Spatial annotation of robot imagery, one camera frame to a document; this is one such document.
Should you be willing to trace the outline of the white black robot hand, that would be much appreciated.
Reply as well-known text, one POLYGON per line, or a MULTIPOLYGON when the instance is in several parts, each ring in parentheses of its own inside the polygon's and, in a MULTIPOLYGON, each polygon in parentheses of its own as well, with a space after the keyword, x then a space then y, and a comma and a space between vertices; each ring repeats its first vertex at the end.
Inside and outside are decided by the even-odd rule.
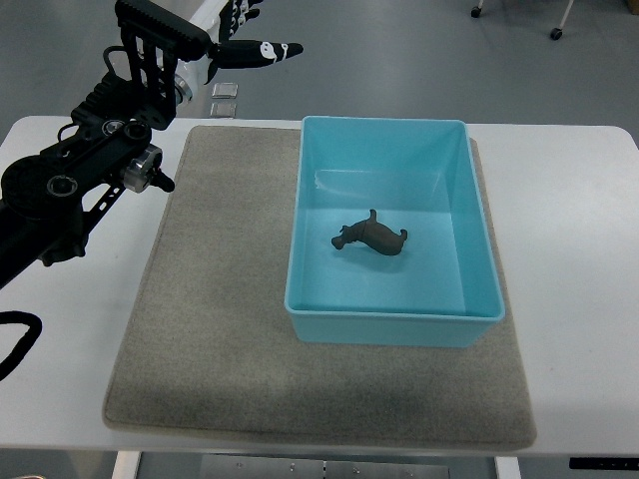
POLYGON ((199 60, 180 60, 175 74, 176 88, 191 100, 217 71, 263 68, 300 55, 299 43, 239 40, 233 36, 260 14, 260 1, 204 1, 190 23, 208 35, 210 48, 199 60))

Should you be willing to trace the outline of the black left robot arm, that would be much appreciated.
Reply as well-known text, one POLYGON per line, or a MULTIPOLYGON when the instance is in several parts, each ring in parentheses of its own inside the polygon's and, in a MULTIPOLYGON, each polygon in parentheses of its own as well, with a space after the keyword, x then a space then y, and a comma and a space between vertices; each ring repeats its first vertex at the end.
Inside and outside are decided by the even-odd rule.
POLYGON ((171 192, 155 130, 176 117, 179 62, 207 56, 209 34, 151 1, 115 5, 131 77, 109 71, 73 110, 75 133, 11 164, 1 177, 1 283, 34 261, 81 257, 91 230, 125 186, 171 192))

